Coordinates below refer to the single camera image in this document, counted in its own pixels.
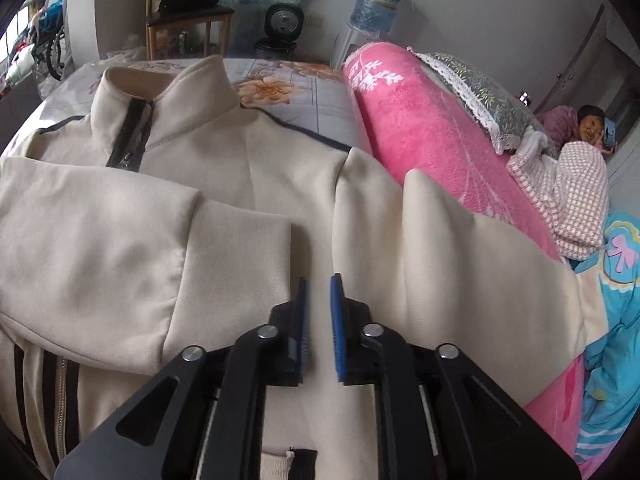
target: wall outlet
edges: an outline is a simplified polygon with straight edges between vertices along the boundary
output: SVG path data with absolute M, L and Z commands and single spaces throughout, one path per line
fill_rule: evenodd
M 309 27 L 322 28 L 323 20 L 324 20 L 324 16 L 322 14 L 318 14 L 317 12 L 312 12 L 306 18 L 306 24 Z

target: wooden chair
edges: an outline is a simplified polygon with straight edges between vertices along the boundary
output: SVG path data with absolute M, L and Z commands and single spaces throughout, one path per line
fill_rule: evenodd
M 209 55 L 209 42 L 211 36 L 211 23 L 220 22 L 220 56 L 226 56 L 226 48 L 229 41 L 229 29 L 231 28 L 231 16 L 235 12 L 231 7 L 215 6 L 209 9 L 193 10 L 179 14 L 161 16 L 159 12 L 152 12 L 153 0 L 146 0 L 146 57 L 149 60 L 156 58 L 158 49 L 156 34 L 169 28 L 182 28 L 191 25 L 205 23 L 204 56 Z

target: blue blanket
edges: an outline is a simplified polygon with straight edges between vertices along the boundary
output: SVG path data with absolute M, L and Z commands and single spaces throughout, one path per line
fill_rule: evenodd
M 612 213 L 605 247 L 581 263 L 580 273 L 598 266 L 609 333 L 588 345 L 588 372 L 578 463 L 615 444 L 640 406 L 640 220 Z

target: metal screw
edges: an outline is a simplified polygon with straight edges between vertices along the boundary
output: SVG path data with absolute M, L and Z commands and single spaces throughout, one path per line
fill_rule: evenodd
M 362 329 L 362 333 L 368 337 L 380 337 L 384 331 L 378 323 L 369 323 Z
M 185 361 L 197 361 L 204 354 L 204 350 L 199 346 L 190 346 L 182 351 L 182 358 Z
M 276 337 L 278 335 L 278 329 L 273 325 L 262 325 L 258 329 L 258 337 L 262 339 L 271 339 L 272 337 Z
M 455 345 L 446 344 L 438 348 L 438 353 L 443 359 L 455 359 L 460 355 L 460 350 Z

